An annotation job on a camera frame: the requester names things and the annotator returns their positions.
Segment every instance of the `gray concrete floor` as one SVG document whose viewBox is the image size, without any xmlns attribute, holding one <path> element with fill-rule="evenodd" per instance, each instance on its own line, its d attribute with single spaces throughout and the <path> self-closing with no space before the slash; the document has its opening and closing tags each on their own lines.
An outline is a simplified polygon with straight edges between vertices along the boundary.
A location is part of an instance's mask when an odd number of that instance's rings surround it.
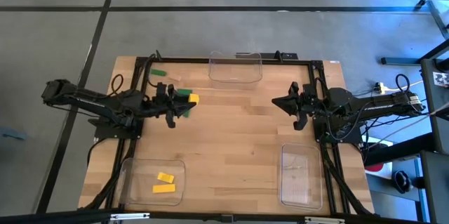
<svg viewBox="0 0 449 224">
<path fill-rule="evenodd" d="M 414 6 L 419 0 L 113 0 L 114 6 Z M 0 0 L 0 5 L 101 6 L 104 0 Z M 26 140 L 0 140 L 0 216 L 34 211 L 65 112 L 42 105 L 45 82 L 76 82 L 98 13 L 0 13 L 0 126 Z M 302 59 L 339 60 L 347 88 L 376 81 L 393 88 L 398 73 L 420 79 L 418 67 L 381 66 L 383 56 L 420 57 L 443 41 L 429 13 L 109 13 L 87 88 L 106 91 L 115 57 L 207 56 L 213 50 L 295 52 Z M 413 91 L 422 98 L 422 85 Z M 399 125 L 373 129 L 381 138 Z M 402 131 L 402 141 L 430 131 L 429 122 Z M 79 115 L 49 211 L 73 210 L 86 172 L 93 127 Z"/>
</svg>

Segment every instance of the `green object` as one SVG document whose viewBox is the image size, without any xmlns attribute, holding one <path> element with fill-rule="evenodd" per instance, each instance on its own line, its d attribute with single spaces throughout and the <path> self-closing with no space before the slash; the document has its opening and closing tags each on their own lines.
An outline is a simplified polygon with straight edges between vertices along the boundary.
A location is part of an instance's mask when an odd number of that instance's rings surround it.
<svg viewBox="0 0 449 224">
<path fill-rule="evenodd" d="M 164 72 L 163 70 L 155 70 L 155 69 L 152 69 L 150 73 L 155 74 L 156 76 L 161 76 L 161 77 L 164 77 L 167 75 L 167 72 Z"/>
<path fill-rule="evenodd" d="M 177 92 L 181 95 L 190 95 L 190 93 L 193 93 L 193 91 L 189 90 L 189 89 L 178 89 Z M 190 115 L 190 110 L 185 112 L 182 116 L 188 118 L 189 115 Z"/>
</svg>

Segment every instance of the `wooden table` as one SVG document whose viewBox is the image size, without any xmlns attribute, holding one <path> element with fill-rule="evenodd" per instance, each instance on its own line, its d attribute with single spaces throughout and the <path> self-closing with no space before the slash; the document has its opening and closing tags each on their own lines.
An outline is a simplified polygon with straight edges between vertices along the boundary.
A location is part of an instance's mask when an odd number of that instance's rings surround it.
<svg viewBox="0 0 449 224">
<path fill-rule="evenodd" d="M 122 90 L 129 88 L 135 57 L 118 57 L 112 76 L 122 74 Z M 329 87 L 345 87 L 339 62 L 325 61 Z M 176 88 L 199 94 L 199 105 L 189 118 L 176 120 L 169 129 L 164 118 L 146 119 L 139 139 L 136 159 L 180 159 L 185 163 L 186 185 L 177 206 L 128 205 L 130 211 L 191 213 L 306 214 L 284 206 L 278 193 L 278 167 L 281 146 L 300 143 L 318 147 L 311 120 L 304 130 L 293 130 L 294 117 L 275 107 L 271 99 L 287 95 L 292 81 L 309 83 L 307 67 L 263 65 L 263 78 L 252 91 L 217 90 L 210 87 L 207 64 L 154 63 L 180 81 L 152 75 L 153 83 L 163 81 Z M 149 87 L 147 95 L 154 95 Z M 106 140 L 92 152 L 79 206 L 85 206 L 109 179 L 116 140 Z M 373 212 L 363 162 L 351 145 L 340 144 L 344 178 L 356 197 Z M 328 196 L 323 181 L 323 207 L 314 215 L 328 215 Z M 335 201 L 341 209 L 338 186 Z"/>
</svg>

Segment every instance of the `transparent container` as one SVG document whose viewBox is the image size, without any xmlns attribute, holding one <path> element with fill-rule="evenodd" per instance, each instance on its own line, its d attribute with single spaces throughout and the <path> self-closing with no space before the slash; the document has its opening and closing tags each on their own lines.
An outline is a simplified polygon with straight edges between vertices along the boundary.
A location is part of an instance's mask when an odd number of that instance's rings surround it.
<svg viewBox="0 0 449 224">
<path fill-rule="evenodd" d="M 254 89 L 262 79 L 259 53 L 223 55 L 213 51 L 209 57 L 209 78 L 213 88 Z"/>
<path fill-rule="evenodd" d="M 174 192 L 153 193 L 153 185 L 168 184 L 157 179 L 159 172 L 175 176 Z M 184 188 L 183 161 L 128 158 L 123 161 L 114 198 L 118 204 L 176 206 L 182 200 Z"/>
<path fill-rule="evenodd" d="M 295 143 L 282 146 L 280 179 L 282 204 L 308 211 L 323 206 L 321 156 L 317 148 Z"/>
</svg>

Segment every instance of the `yellow foam block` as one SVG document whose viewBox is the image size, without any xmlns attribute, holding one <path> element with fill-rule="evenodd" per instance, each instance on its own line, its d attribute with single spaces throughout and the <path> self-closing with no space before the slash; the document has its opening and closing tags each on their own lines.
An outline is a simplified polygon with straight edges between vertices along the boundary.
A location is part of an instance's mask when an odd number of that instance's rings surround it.
<svg viewBox="0 0 449 224">
<path fill-rule="evenodd" d="M 153 193 L 164 193 L 176 191 L 175 184 L 170 185 L 153 185 Z"/>
<path fill-rule="evenodd" d="M 197 105 L 199 103 L 199 95 L 195 93 L 190 93 L 189 102 L 195 102 Z"/>
<path fill-rule="evenodd" d="M 163 182 L 173 183 L 173 179 L 175 179 L 175 176 L 159 172 L 159 174 L 157 174 L 157 179 Z"/>
</svg>

